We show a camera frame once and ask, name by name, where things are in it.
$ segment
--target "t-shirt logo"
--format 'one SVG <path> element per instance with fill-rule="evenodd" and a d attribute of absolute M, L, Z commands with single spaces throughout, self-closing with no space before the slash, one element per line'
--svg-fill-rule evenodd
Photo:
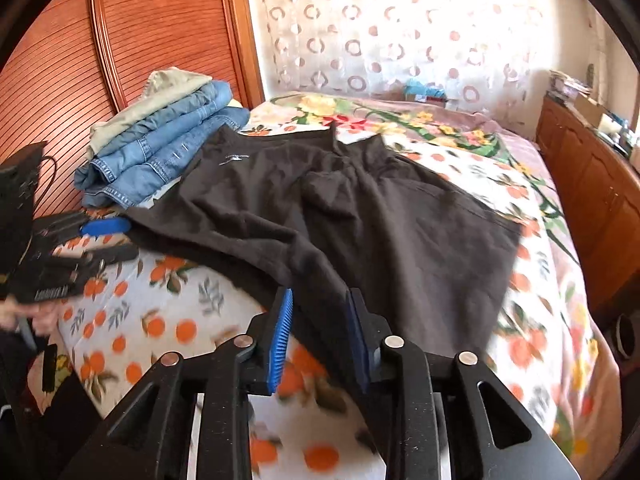
<path fill-rule="evenodd" d="M 227 155 L 226 160 L 224 162 L 220 162 L 219 166 L 222 166 L 223 164 L 228 164 L 230 162 L 233 162 L 234 160 L 243 160 L 244 158 L 249 158 L 249 155 Z"/>

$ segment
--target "bed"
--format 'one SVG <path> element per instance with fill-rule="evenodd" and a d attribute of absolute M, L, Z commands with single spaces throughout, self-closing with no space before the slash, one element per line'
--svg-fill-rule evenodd
<path fill-rule="evenodd" d="M 389 148 L 524 225 L 486 362 L 583 479 L 597 478 L 620 444 L 618 368 L 588 313 L 558 196 L 535 147 L 482 115 L 421 104 L 298 92 L 262 103 L 248 0 L 166 1 L 53 0 L 13 51 L 0 74 L 0 159 L 48 140 L 47 154 L 59 162 L 36 214 L 78 208 L 71 174 L 84 160 L 89 126 L 133 101 L 158 68 L 178 65 L 228 81 L 253 108 L 244 130 L 250 136 L 331 121 L 343 142 L 381 135 Z M 51 176 L 44 168 L 41 182 Z M 81 238 L 56 251 L 78 254 L 122 241 Z M 65 301 L 52 336 L 61 349 L 56 384 L 76 373 L 104 416 L 164 352 L 215 350 L 261 311 L 213 270 L 142 251 L 91 280 L 82 298 Z M 295 341 L 288 360 L 278 394 L 252 399 L 256 478 L 383 478 L 384 464 L 355 405 Z M 44 410 L 54 392 L 42 393 L 41 362 L 29 385 Z"/>
<path fill-rule="evenodd" d="M 575 250 L 535 147 L 481 114 L 299 92 L 259 105 L 243 133 L 277 135 L 332 121 L 341 141 L 381 135 L 390 149 L 523 224 L 486 362 L 582 478 L 597 478 L 620 443 L 618 368 L 588 313 Z M 77 238 L 56 252 L 123 240 Z M 105 416 L 164 352 L 189 357 L 215 350 L 261 311 L 219 273 L 141 251 L 136 261 L 109 267 L 89 282 L 83 298 L 65 301 L 56 337 L 68 360 L 60 361 L 59 374 L 74 370 Z M 252 467 L 260 478 L 384 478 L 384 463 L 370 447 L 356 406 L 327 379 L 323 366 L 292 339 L 276 396 L 252 398 Z M 31 382 L 38 397 L 37 368 Z M 39 395 L 44 409 L 51 394 Z M 193 439 L 196 446 L 195 431 Z"/>

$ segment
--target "metal screw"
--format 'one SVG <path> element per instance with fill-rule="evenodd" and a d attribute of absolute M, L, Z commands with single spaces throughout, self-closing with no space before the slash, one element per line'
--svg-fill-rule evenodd
<path fill-rule="evenodd" d="M 254 338 L 247 334 L 239 335 L 234 339 L 234 345 L 238 348 L 247 348 L 252 344 L 254 344 Z"/>
<path fill-rule="evenodd" d="M 180 360 L 180 354 L 177 352 L 167 352 L 160 358 L 160 362 L 164 366 L 173 366 Z"/>
<path fill-rule="evenodd" d="M 458 359 L 463 365 L 473 366 L 478 364 L 478 356 L 473 352 L 462 352 Z"/>
<path fill-rule="evenodd" d="M 390 335 L 385 337 L 385 345 L 389 348 L 402 348 L 404 346 L 404 339 L 399 335 Z"/>

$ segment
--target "denim jacket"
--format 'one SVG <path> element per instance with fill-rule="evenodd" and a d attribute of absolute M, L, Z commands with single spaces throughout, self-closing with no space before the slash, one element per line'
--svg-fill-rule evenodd
<path fill-rule="evenodd" d="M 181 175 L 202 143 L 222 124 L 239 130 L 245 108 L 227 107 L 228 83 L 212 81 L 198 91 L 138 121 L 76 170 L 82 205 L 127 208 Z"/>

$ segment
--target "beige folded shirt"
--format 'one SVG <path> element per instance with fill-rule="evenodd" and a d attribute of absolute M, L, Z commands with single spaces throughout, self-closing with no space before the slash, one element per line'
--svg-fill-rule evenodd
<path fill-rule="evenodd" d="M 121 134 L 132 124 L 195 92 L 211 80 L 211 76 L 187 72 L 175 66 L 152 72 L 137 101 L 105 123 L 95 123 L 91 126 L 89 145 L 86 147 L 87 160 L 94 158 L 94 155 L 103 149 L 113 137 Z"/>

